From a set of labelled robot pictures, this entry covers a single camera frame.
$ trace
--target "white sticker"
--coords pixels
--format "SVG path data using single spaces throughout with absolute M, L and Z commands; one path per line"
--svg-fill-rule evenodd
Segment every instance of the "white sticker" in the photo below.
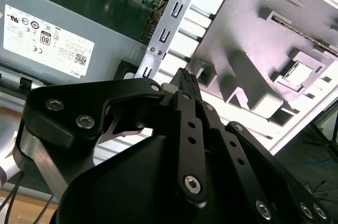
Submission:
M 4 49 L 76 78 L 86 75 L 93 42 L 8 5 L 5 16 Z

